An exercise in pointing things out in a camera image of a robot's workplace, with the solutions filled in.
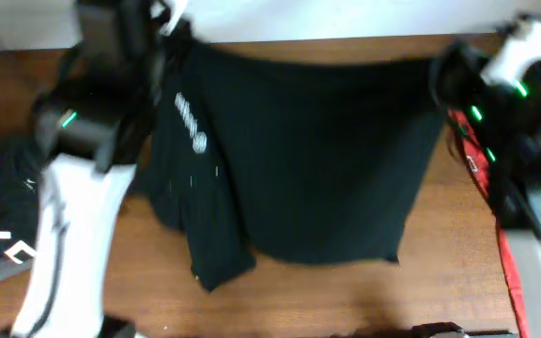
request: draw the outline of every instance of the green led indicator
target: green led indicator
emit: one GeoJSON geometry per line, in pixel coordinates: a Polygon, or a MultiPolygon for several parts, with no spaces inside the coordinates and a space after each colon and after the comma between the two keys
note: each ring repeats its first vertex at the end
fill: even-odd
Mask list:
{"type": "Polygon", "coordinates": [[[62,128],[66,128],[70,124],[70,122],[72,122],[76,118],[77,115],[78,114],[76,112],[72,112],[72,115],[70,115],[70,117],[67,118],[64,123],[62,123],[62,128]]]}
{"type": "Polygon", "coordinates": [[[489,148],[486,148],[486,150],[487,150],[487,155],[489,156],[489,159],[491,161],[496,161],[496,156],[494,156],[494,153],[489,148]]]}
{"type": "Polygon", "coordinates": [[[527,96],[530,94],[529,93],[529,90],[527,90],[527,87],[525,85],[523,85],[521,82],[519,81],[516,81],[515,82],[515,88],[517,89],[517,91],[519,93],[521,93],[521,96],[523,98],[527,98],[527,96]]]}
{"type": "Polygon", "coordinates": [[[471,111],[475,115],[475,118],[477,119],[477,121],[481,121],[484,119],[484,117],[481,115],[481,112],[479,111],[477,107],[471,106],[471,111]]]}

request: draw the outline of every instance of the wooden surface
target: wooden surface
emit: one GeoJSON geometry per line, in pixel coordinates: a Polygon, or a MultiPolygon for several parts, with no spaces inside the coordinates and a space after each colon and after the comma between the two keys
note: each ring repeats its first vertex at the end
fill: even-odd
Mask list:
{"type": "MultiPolygon", "coordinates": [[[[269,59],[346,63],[429,56],[447,41],[356,38],[222,47],[269,59]]],[[[16,54],[14,67],[0,59],[0,135],[26,125],[33,91],[18,76],[51,83],[59,53],[16,54]]],[[[208,295],[190,273],[185,237],[163,229],[147,201],[132,199],[116,227],[105,308],[152,337],[326,337],[441,321],[517,331],[494,220],[443,140],[408,218],[400,267],[360,262],[305,268],[257,258],[253,272],[208,295]]],[[[25,273],[0,284],[0,328],[13,321],[27,281],[25,273]]]]}

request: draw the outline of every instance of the red fabric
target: red fabric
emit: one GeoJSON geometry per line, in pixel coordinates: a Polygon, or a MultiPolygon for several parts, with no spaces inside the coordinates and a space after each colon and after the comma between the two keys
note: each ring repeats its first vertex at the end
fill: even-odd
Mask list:
{"type": "MultiPolygon", "coordinates": [[[[451,118],[458,122],[458,124],[463,128],[463,130],[469,135],[472,140],[477,143],[477,139],[469,125],[469,121],[464,116],[462,112],[451,112],[451,118]]],[[[472,174],[478,188],[481,189],[480,193],[487,196],[487,186],[488,186],[488,169],[489,162],[482,153],[481,149],[477,149],[472,142],[469,142],[463,139],[463,147],[467,161],[470,163],[470,168],[472,169],[472,174]]],[[[527,313],[525,306],[525,297],[523,296],[523,289],[521,287],[521,280],[518,275],[517,266],[515,265],[515,259],[511,255],[510,249],[508,248],[508,242],[506,241],[506,235],[501,229],[498,222],[496,222],[496,233],[498,236],[498,244],[500,248],[500,257],[502,261],[502,268],[504,270],[504,278],[506,284],[508,285],[508,294],[511,298],[513,304],[513,311],[515,312],[515,317],[517,319],[517,325],[519,330],[519,335],[521,338],[530,338],[529,324],[527,322],[527,313]]]]}

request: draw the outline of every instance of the black fabric with white lettering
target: black fabric with white lettering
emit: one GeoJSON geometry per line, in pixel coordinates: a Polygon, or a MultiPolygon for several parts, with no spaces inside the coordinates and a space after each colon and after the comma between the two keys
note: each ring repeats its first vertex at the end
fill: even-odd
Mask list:
{"type": "Polygon", "coordinates": [[[246,243],[304,264],[395,261],[443,122],[428,66],[277,63],[195,41],[164,87],[148,184],[202,285],[251,267],[246,243]]]}
{"type": "Polygon", "coordinates": [[[32,258],[39,221],[37,180],[43,158],[32,139],[0,141],[0,255],[16,263],[32,258]]]}

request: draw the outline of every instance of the white wall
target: white wall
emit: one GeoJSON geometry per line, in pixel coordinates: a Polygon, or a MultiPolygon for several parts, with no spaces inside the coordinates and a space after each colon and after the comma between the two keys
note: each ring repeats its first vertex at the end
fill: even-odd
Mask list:
{"type": "MultiPolygon", "coordinates": [[[[0,37],[14,49],[78,41],[72,0],[0,0],[0,37]]],[[[541,0],[190,0],[195,34],[213,42],[476,31],[541,0]]]]}

